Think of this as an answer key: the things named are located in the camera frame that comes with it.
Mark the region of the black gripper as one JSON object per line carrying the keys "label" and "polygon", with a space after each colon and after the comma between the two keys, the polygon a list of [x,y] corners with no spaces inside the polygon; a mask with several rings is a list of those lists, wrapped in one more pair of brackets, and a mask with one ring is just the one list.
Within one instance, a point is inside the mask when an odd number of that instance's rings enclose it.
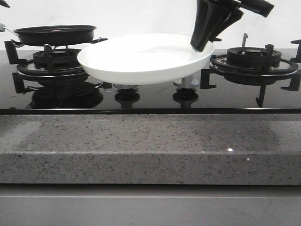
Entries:
{"label": "black gripper", "polygon": [[239,8],[267,17],[274,5],[265,0],[239,0],[232,9],[228,0],[198,0],[191,46],[202,52],[209,41],[217,41],[222,31],[242,18]]}

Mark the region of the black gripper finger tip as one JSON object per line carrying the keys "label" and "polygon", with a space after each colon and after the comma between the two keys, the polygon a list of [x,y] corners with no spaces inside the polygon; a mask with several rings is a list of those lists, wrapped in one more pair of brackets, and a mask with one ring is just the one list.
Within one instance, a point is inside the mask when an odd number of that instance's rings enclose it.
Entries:
{"label": "black gripper finger tip", "polygon": [[0,5],[5,8],[10,8],[10,6],[8,5],[8,3],[5,0],[0,0]]}

